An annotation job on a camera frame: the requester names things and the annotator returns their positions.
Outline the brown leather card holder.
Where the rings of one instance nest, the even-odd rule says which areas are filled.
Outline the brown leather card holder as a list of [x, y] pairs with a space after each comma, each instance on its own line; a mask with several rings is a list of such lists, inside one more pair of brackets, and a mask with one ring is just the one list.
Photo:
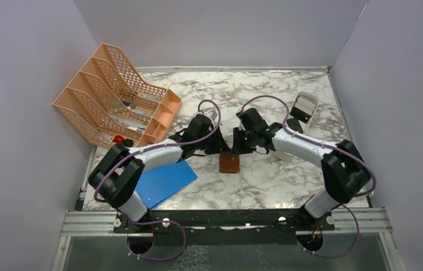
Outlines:
[[240, 157], [231, 150], [219, 154], [219, 172], [235, 174], [240, 171]]

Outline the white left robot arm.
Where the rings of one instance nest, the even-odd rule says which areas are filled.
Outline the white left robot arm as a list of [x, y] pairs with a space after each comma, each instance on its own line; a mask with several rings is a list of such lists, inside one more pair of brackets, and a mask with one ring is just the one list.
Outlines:
[[198, 114], [188, 127], [159, 143], [128, 148], [122, 143], [113, 145], [88, 177], [101, 199], [128, 218], [133, 230], [141, 232], [149, 227], [148, 207], [135, 193], [141, 175], [153, 168], [178, 163], [202, 151], [215, 155], [229, 151], [218, 125]]

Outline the black card lying in tray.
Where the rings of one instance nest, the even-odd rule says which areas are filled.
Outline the black card lying in tray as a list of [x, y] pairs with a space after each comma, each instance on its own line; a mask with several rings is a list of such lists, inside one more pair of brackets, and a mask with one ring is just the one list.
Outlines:
[[304, 133], [303, 127], [300, 124], [300, 121], [296, 118], [290, 118], [287, 119], [287, 125], [289, 126], [289, 128], [295, 132]]

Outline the cream oval plastic tray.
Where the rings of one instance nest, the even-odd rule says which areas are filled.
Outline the cream oval plastic tray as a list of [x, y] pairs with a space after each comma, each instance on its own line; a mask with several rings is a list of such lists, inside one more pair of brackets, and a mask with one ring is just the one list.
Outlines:
[[301, 91], [296, 95], [282, 127], [272, 139], [275, 151], [273, 156], [286, 162], [291, 162], [296, 156], [319, 166], [323, 156], [322, 150], [309, 142], [306, 135], [311, 120], [319, 105], [319, 98], [311, 93]]

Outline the blue plastic board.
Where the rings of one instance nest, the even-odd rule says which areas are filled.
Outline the blue plastic board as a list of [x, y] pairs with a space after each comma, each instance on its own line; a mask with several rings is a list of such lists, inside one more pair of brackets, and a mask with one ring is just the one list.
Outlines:
[[197, 175], [189, 164], [181, 161], [144, 172], [135, 191], [144, 205], [153, 209], [196, 179]]

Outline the black round item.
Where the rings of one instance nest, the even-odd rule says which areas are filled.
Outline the black round item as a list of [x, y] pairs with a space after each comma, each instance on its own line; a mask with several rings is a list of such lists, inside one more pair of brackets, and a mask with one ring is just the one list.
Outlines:
[[125, 147], [133, 147], [133, 146], [134, 146], [134, 141], [133, 141], [132, 139], [124, 139], [124, 140], [122, 141], [122, 144], [123, 144]]

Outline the red round item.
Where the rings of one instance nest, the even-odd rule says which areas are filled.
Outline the red round item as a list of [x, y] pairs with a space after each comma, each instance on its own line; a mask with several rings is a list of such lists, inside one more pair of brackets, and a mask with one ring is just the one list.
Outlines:
[[116, 135], [113, 139], [114, 143], [122, 143], [124, 138], [121, 135]]

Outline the peach plastic file organizer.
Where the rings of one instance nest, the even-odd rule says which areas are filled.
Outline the peach plastic file organizer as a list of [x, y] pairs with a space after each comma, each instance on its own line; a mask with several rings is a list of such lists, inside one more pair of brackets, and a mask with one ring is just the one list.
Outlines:
[[119, 47], [102, 43], [52, 105], [92, 145], [110, 148], [120, 135], [141, 147], [166, 138], [182, 100], [146, 82]]

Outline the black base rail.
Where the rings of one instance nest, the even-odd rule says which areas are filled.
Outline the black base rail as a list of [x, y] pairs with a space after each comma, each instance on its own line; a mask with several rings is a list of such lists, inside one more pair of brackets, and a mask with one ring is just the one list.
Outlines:
[[318, 220], [304, 218], [297, 209], [152, 210], [138, 225], [116, 216], [115, 234], [133, 243], [157, 246], [221, 246], [297, 243], [297, 235], [333, 231], [326, 213]]

